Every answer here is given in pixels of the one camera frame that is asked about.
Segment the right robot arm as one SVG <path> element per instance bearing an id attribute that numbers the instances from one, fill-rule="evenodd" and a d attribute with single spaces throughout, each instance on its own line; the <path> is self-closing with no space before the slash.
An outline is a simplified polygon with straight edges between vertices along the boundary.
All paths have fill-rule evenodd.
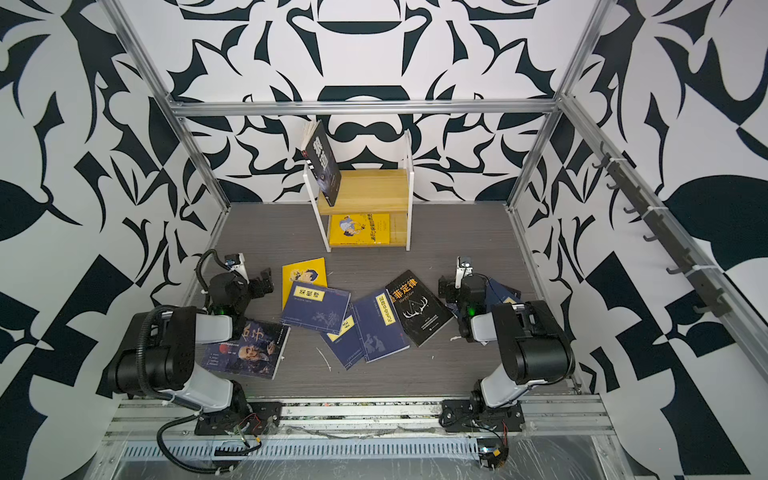
<path id="1" fill-rule="evenodd" d="M 472 411 L 512 406 L 530 390 L 573 374 L 570 341 L 545 301 L 522 302 L 514 290 L 480 274 L 440 278 L 438 296 L 456 307 L 464 339 L 499 350 L 501 363 L 471 392 Z"/>

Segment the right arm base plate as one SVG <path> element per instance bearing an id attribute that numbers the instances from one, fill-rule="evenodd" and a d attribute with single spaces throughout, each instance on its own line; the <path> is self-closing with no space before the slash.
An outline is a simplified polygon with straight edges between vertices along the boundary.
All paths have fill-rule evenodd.
<path id="1" fill-rule="evenodd" d="M 481 409 L 470 400 L 446 399 L 441 402 L 438 423 L 449 433 L 517 433 L 524 429 L 525 417 L 519 405 Z"/>

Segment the yellow cartoon cover book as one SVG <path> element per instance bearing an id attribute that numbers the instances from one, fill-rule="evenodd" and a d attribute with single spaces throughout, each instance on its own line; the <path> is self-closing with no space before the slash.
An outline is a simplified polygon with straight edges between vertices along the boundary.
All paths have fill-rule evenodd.
<path id="1" fill-rule="evenodd" d="M 292 284 L 296 281 L 327 287 L 325 258 L 284 265 L 282 273 L 282 306 L 286 305 Z"/>

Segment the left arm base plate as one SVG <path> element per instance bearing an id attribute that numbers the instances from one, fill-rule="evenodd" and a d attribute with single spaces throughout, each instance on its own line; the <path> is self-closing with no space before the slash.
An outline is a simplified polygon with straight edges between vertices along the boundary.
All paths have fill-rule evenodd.
<path id="1" fill-rule="evenodd" d="M 216 413 L 204 413 L 197 422 L 197 436 L 233 435 L 238 428 L 245 435 L 258 436 L 281 420 L 283 403 L 279 401 L 250 402 L 247 407 L 231 406 Z"/>

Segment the purple Guiguzi portrait book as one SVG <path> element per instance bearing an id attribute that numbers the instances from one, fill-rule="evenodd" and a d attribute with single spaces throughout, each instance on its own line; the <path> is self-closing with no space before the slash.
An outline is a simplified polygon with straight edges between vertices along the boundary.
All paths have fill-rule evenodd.
<path id="1" fill-rule="evenodd" d="M 237 340 L 208 344 L 200 365 L 210 372 L 273 380 L 289 334 L 287 325 L 249 320 Z"/>

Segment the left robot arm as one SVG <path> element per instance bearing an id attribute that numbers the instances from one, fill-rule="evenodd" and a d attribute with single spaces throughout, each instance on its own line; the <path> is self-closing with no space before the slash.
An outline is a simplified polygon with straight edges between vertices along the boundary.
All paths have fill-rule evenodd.
<path id="1" fill-rule="evenodd" d="M 133 316 L 105 370 L 109 390 L 206 414 L 245 403 L 234 381 L 196 362 L 196 346 L 238 340 L 250 301 L 274 291 L 272 272 L 267 268 L 247 280 L 233 270 L 212 278 L 210 287 L 215 303 L 205 312 L 195 306 L 161 305 Z"/>

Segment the navy book with figures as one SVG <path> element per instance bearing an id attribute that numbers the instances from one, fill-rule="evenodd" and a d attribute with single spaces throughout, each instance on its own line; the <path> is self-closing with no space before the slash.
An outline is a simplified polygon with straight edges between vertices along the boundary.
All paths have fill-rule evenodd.
<path id="1" fill-rule="evenodd" d="M 294 282 L 281 313 L 281 323 L 338 335 L 347 317 L 351 293 L 315 284 Z"/>
<path id="2" fill-rule="evenodd" d="M 352 307 L 367 363 L 381 360 L 410 347 L 410 340 L 385 288 L 355 300 Z"/>

